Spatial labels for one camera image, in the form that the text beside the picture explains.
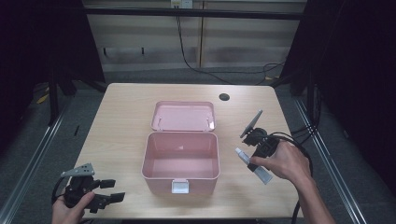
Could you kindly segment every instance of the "black cable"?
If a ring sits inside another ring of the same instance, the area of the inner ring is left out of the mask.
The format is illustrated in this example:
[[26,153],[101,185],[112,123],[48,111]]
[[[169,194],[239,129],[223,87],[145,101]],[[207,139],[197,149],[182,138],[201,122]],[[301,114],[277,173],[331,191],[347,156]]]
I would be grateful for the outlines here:
[[64,177],[59,178],[58,182],[56,182],[55,187],[52,190],[52,197],[51,197],[52,204],[54,204],[56,202],[56,200],[58,200],[58,198],[62,196],[62,194],[57,196],[56,191],[58,191],[58,188],[61,185],[63,180],[64,180]]
[[84,223],[87,223],[87,222],[90,222],[90,224],[92,224],[93,223],[93,219],[83,220],[83,221],[80,221],[78,224],[84,224]]
[[[287,137],[279,136],[279,135],[276,135],[276,134],[283,134],[283,135],[285,135]],[[291,137],[289,134],[286,134],[286,133],[271,133],[271,134],[265,136],[265,138],[275,138],[275,139],[279,139],[279,140],[284,140],[284,141],[290,142],[293,145],[295,145],[303,153],[303,155],[308,159],[309,171],[311,173],[311,176],[314,175],[314,166],[312,164],[311,156],[305,150],[305,148],[303,147],[302,143],[297,142],[293,137]],[[291,224],[295,224],[296,223],[297,215],[298,215],[299,210],[300,210],[300,201],[298,201],[296,206],[294,207],[293,215],[291,217]]]
[[296,206],[294,207],[293,216],[291,217],[291,224],[296,223],[299,210],[300,210],[300,201],[298,201]]
[[294,75],[289,75],[286,77],[281,77],[280,79],[274,81],[273,83],[271,83],[269,86],[271,86],[272,88],[276,88],[284,83],[287,83],[290,81],[290,79],[292,79],[294,77]]
[[[285,62],[282,62],[282,63],[268,63],[268,64],[266,64],[263,67],[262,71],[260,71],[260,72],[235,72],[235,71],[232,71],[232,72],[205,72],[205,71],[202,71],[202,70],[198,70],[198,69],[195,69],[195,68],[191,67],[189,65],[189,63],[187,62],[187,60],[186,60],[186,56],[185,56],[185,53],[184,53],[183,38],[181,36],[180,17],[177,17],[177,31],[178,31],[178,38],[179,38],[179,41],[180,41],[181,54],[183,56],[184,63],[194,72],[210,75],[210,76],[218,79],[219,81],[225,82],[225,83],[230,84],[230,85],[235,85],[235,84],[230,82],[230,81],[227,81],[227,80],[225,80],[223,78],[217,77],[214,74],[221,74],[221,73],[228,73],[228,74],[260,74],[260,73],[263,73],[264,74],[264,78],[260,82],[255,84],[255,86],[258,86],[258,85],[260,85],[260,84],[262,84],[264,82],[264,80],[266,78],[266,72],[269,72],[269,71],[279,67],[280,65],[284,65],[284,63],[285,63]],[[265,67],[269,66],[269,65],[274,65],[274,67],[272,67],[272,68],[270,68],[268,70],[265,70]]]
[[[301,144],[305,143],[318,130],[318,126],[319,126],[319,122],[320,122],[320,115],[321,115],[321,103],[322,103],[322,97],[321,97],[320,91],[318,90],[318,87],[317,87],[317,89],[316,89],[316,115],[315,115],[314,120],[312,120],[310,125],[305,126],[297,131],[291,132],[292,134],[297,134],[300,132],[309,131],[309,135],[303,141],[301,141]],[[296,136],[294,138],[300,138],[304,135],[306,135],[306,133],[303,133],[303,134]]]

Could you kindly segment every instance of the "box latch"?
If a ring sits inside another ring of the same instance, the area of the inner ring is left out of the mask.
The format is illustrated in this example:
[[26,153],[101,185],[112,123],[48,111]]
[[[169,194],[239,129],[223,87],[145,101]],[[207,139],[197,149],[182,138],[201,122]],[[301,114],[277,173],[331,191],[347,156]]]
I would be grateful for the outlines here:
[[189,181],[187,179],[174,179],[172,181],[172,193],[189,193]]

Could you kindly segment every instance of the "aluminum rail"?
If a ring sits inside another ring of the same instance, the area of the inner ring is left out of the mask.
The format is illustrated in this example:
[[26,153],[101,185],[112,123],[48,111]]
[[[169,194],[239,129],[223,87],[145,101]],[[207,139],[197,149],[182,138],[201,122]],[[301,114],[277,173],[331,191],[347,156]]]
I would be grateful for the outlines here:
[[237,11],[214,9],[156,8],[156,7],[35,7],[35,13],[85,13],[91,15],[208,17],[299,21],[303,13]]
[[32,159],[30,159],[14,190],[12,190],[12,192],[9,194],[5,204],[0,210],[0,224],[11,223],[15,214],[17,213],[23,197],[29,189],[30,184],[34,179],[41,162],[44,160],[44,157],[50,148],[53,137],[58,132],[58,129],[61,126],[61,123],[64,119],[64,114],[69,108],[71,100],[71,97],[68,97],[66,99],[64,109],[62,110],[59,117],[55,120],[55,122],[47,128],[46,133],[44,134],[41,142],[35,150],[35,154],[33,155]]
[[303,118],[305,126],[308,128],[308,131],[312,133],[312,140],[314,141],[315,146],[318,149],[318,153],[323,160],[325,167],[327,168],[332,182],[334,183],[341,200],[343,201],[346,210],[348,211],[353,223],[355,224],[366,224],[367,221],[364,218],[364,215],[359,207],[358,202],[355,197],[350,192],[347,183],[344,178],[341,176],[337,166],[332,159],[332,155],[327,149],[326,145],[323,142],[320,134],[318,132],[314,132],[311,128],[311,122],[306,115],[306,108],[304,103],[301,100],[296,100],[296,106],[300,112],[301,117]]

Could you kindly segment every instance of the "table surface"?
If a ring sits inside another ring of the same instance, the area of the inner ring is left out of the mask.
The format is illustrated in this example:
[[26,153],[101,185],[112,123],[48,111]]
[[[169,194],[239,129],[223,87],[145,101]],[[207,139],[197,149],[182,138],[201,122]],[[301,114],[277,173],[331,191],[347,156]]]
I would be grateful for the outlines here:
[[[227,93],[230,100],[221,101]],[[213,194],[151,193],[141,174],[154,108],[160,101],[211,102],[215,107],[220,175]],[[122,203],[108,205],[92,218],[259,218],[291,217],[298,201],[294,186],[274,175],[268,185],[249,171],[235,153],[251,155],[239,137],[259,109],[256,127],[290,133],[274,89],[263,86],[132,84],[108,86],[76,166],[91,162],[95,179],[115,179],[112,189],[125,192]]]

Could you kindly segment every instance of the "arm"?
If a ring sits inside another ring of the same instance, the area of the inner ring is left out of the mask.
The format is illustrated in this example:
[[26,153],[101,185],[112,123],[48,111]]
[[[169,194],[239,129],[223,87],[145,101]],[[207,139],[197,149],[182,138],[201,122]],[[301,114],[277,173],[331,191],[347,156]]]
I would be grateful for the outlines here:
[[318,193],[315,180],[311,177],[309,161],[297,147],[281,141],[270,158],[252,157],[250,162],[264,166],[294,185],[308,223],[335,223]]
[[52,206],[52,224],[78,224],[84,216],[84,208],[94,196],[93,192],[88,192],[72,208],[68,208],[64,204],[64,196],[59,197]]

